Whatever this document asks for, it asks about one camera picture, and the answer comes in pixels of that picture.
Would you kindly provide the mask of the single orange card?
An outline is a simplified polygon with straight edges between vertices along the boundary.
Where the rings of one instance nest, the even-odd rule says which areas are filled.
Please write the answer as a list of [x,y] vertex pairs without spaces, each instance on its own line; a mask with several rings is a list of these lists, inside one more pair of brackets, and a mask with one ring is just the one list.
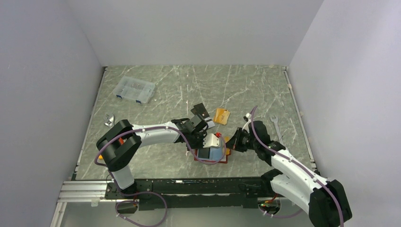
[[228,147],[228,141],[230,138],[228,136],[224,137],[225,145],[226,145],[226,156],[229,156],[231,154],[230,148]]

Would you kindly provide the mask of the red leather wallet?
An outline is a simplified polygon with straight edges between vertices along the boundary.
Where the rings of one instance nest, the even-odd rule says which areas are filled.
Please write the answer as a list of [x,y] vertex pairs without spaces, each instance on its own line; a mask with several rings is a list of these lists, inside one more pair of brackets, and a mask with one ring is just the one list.
[[226,156],[226,151],[223,152],[223,147],[219,148],[210,148],[210,158],[209,159],[203,159],[203,158],[198,158],[198,150],[196,149],[194,154],[195,157],[193,158],[194,161],[201,162],[205,165],[215,165],[217,163],[222,163],[222,164],[227,164],[228,163],[228,156]]

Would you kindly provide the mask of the black card holder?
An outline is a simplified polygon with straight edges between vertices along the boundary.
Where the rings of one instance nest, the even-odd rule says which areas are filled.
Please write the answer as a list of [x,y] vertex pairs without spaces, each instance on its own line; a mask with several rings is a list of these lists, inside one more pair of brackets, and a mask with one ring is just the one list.
[[207,112],[203,103],[199,103],[193,106],[191,112],[194,115],[200,114],[204,119],[210,118],[209,113]]

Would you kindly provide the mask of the single black card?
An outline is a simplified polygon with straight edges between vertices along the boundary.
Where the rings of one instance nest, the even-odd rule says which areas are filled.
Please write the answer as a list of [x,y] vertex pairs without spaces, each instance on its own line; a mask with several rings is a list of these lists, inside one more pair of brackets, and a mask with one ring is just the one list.
[[210,148],[200,148],[198,150],[198,158],[209,159],[210,158]]

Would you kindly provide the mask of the orange card stack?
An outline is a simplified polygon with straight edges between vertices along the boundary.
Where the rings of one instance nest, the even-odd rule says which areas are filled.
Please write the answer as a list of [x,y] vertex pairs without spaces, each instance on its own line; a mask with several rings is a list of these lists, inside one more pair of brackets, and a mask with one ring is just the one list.
[[213,121],[218,124],[226,125],[230,112],[224,108],[217,108]]

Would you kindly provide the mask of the white magnetic stripe card stack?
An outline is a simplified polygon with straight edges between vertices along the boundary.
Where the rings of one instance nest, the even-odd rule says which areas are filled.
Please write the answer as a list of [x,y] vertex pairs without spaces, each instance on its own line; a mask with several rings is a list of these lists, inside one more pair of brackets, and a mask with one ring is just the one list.
[[207,119],[205,119],[206,120],[206,122],[207,122],[207,124],[208,124],[208,128],[213,128],[213,127],[215,127],[215,123],[214,123],[214,121],[211,119],[211,118],[207,118]]

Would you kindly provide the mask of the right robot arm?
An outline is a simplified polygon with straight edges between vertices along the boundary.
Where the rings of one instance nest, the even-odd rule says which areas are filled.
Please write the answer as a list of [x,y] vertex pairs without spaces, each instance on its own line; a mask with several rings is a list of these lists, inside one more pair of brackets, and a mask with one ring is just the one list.
[[315,227],[341,227],[353,216],[343,185],[306,168],[280,142],[271,140],[266,126],[254,121],[238,128],[226,146],[235,151],[253,150],[272,169],[261,176],[261,192],[282,195],[308,214]]

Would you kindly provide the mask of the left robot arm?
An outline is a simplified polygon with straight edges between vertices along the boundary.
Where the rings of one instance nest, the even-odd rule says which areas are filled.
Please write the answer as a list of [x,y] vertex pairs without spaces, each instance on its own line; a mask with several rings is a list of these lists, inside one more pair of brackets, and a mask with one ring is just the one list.
[[118,185],[117,192],[128,199],[136,192],[129,163],[139,148],[159,143],[187,143],[191,149],[202,148],[207,128],[199,114],[156,125],[135,125],[124,119],[102,136],[96,147]]

